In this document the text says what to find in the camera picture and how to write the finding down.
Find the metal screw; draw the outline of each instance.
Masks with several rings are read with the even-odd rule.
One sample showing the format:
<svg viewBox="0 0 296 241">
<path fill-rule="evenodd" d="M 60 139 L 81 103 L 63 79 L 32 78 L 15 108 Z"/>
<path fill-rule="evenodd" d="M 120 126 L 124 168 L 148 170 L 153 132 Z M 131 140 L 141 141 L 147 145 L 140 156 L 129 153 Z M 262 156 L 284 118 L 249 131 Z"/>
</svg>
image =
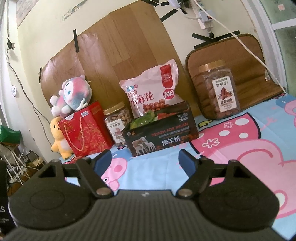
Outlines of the metal screw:
<svg viewBox="0 0 296 241">
<path fill-rule="evenodd" d="M 101 196 L 106 196 L 111 193 L 111 190 L 109 188 L 99 188 L 96 193 Z"/>
<path fill-rule="evenodd" d="M 178 194 L 182 197 L 189 197 L 193 194 L 193 192 L 188 188 L 183 188 L 178 191 Z"/>
</svg>

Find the jar label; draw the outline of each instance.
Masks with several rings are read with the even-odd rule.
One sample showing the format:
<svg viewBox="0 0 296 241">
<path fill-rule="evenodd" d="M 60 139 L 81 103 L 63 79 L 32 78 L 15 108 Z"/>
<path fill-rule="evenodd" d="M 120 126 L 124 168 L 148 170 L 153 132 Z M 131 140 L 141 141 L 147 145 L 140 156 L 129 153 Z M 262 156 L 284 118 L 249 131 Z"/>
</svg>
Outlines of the jar label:
<svg viewBox="0 0 296 241">
<path fill-rule="evenodd" d="M 212 81 L 215 94 L 218 100 L 220 112 L 232 110 L 237 107 L 233 87 L 229 76 L 225 76 Z"/>
<path fill-rule="evenodd" d="M 115 143 L 121 143 L 124 141 L 124 138 L 121 134 L 121 131 L 124 129 L 124 124 L 122 123 L 121 119 L 107 123 L 107 127 L 110 130 Z"/>
</svg>

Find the white cable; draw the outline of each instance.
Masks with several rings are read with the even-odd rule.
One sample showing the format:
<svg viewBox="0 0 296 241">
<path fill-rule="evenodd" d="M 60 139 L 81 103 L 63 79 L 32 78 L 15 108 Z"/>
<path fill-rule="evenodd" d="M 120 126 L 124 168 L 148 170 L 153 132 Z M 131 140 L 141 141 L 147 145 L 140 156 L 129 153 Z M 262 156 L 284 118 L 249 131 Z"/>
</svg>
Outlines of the white cable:
<svg viewBox="0 0 296 241">
<path fill-rule="evenodd" d="M 14 151 L 10 151 L 10 152 L 11 152 L 11 154 L 12 154 L 14 160 L 15 160 L 15 163 L 16 163 L 16 165 L 17 165 L 17 173 L 18 173 L 18 168 L 20 168 L 20 172 L 21 172 L 21 174 L 23 174 L 24 171 L 21 169 L 21 167 L 20 167 L 20 165 L 19 165 L 19 162 L 18 162 L 18 161 L 16 160 L 16 158 L 15 158 L 15 156 L 16 156 L 17 158 L 18 158 L 18 156 L 17 156 L 17 155 L 14 155 L 14 154 L 15 154 Z"/>
<path fill-rule="evenodd" d="M 20 183 L 22 184 L 22 181 L 20 179 L 20 176 L 15 172 L 15 170 L 13 169 L 13 167 L 11 166 L 10 162 L 7 160 L 6 156 L 4 155 L 4 158 L 6 160 L 6 162 L 9 164 L 10 168 L 13 170 L 13 172 L 15 173 L 15 175 L 19 178 Z"/>
<path fill-rule="evenodd" d="M 182 13 L 182 16 L 185 17 L 185 18 L 193 19 L 193 20 L 201 19 L 200 17 L 189 17 L 189 16 L 187 16 L 187 14 L 184 14 L 182 12 L 181 8 L 178 8 L 177 10 L 178 10 L 178 12 Z"/>
<path fill-rule="evenodd" d="M 12 156 L 14 157 L 15 163 L 17 164 L 17 173 L 18 173 L 18 168 L 20 168 L 21 175 L 23 175 L 25 177 L 28 177 L 30 179 L 30 176 L 27 173 L 27 171 L 25 171 L 25 173 L 27 174 L 27 176 L 24 175 L 24 171 L 21 169 L 20 164 L 19 164 L 19 162 L 21 162 L 21 164 L 23 165 L 23 167 L 25 167 L 24 163 L 20 160 L 21 157 L 22 157 L 22 155 L 24 154 L 24 150 L 22 151 L 22 154 L 20 155 L 20 157 L 18 157 L 17 154 L 15 154 L 15 152 L 12 151 L 12 150 L 10 150 L 10 152 L 11 152 Z"/>
<path fill-rule="evenodd" d="M 203 7 L 201 5 L 198 4 L 198 2 L 196 0 L 193 0 L 197 6 L 199 6 L 199 8 L 205 12 L 210 18 L 212 18 L 213 20 L 215 20 L 217 23 L 219 23 L 223 28 L 225 28 L 229 33 L 231 33 L 236 39 L 237 41 L 240 42 L 240 44 L 246 49 L 246 51 L 248 51 L 251 55 L 253 55 L 271 74 L 271 76 L 276 80 L 276 82 L 279 84 L 279 86 L 282 88 L 283 92 L 286 93 L 285 89 L 283 88 L 283 86 L 281 85 L 281 83 L 279 82 L 279 80 L 276 78 L 276 76 L 273 74 L 273 72 L 261 61 L 261 59 L 259 59 L 255 54 L 253 54 L 247 47 L 246 45 L 244 45 L 244 43 L 233 33 L 231 32 L 224 24 L 222 24 L 221 22 L 219 22 L 217 19 L 215 19 L 213 16 L 209 15 L 207 13 L 206 10 L 203 9 Z"/>
<path fill-rule="evenodd" d="M 12 175 L 10 174 L 10 172 L 8 171 L 7 168 L 6 168 L 6 171 L 7 171 L 8 175 L 10 176 L 11 180 L 13 181 L 13 177 L 12 177 Z"/>
</svg>

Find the pecan jar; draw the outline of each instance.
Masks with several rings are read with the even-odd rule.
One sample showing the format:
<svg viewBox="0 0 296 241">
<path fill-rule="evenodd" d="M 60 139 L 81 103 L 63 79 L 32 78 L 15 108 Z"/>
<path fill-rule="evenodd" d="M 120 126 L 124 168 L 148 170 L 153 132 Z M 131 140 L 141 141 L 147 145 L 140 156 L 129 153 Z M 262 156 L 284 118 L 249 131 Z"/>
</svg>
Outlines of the pecan jar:
<svg viewBox="0 0 296 241">
<path fill-rule="evenodd" d="M 104 110 L 106 126 L 115 142 L 115 146 L 124 146 L 126 142 L 121 134 L 125 126 L 131 122 L 131 114 L 123 102 Z"/>
<path fill-rule="evenodd" d="M 240 112 L 239 101 L 231 70 L 224 60 L 199 67 L 208 90 L 210 105 L 215 119 L 223 119 Z"/>
</svg>

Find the yellow duck plush toy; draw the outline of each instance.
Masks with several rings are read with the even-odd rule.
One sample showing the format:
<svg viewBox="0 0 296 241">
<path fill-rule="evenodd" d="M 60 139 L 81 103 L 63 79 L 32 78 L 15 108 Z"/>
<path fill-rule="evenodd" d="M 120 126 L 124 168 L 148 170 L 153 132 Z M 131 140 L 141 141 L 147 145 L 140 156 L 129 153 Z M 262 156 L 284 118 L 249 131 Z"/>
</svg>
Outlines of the yellow duck plush toy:
<svg viewBox="0 0 296 241">
<path fill-rule="evenodd" d="M 50 122 L 50 130 L 52 131 L 52 135 L 55 139 L 55 142 L 52 145 L 52 151 L 59 152 L 62 155 L 62 158 L 66 160 L 70 156 L 72 156 L 73 151 L 69 146 L 67 140 L 63 136 L 63 133 L 59 125 L 57 124 L 62 119 L 63 119 L 62 117 L 58 116 L 53 118 L 52 121 Z"/>
</svg>

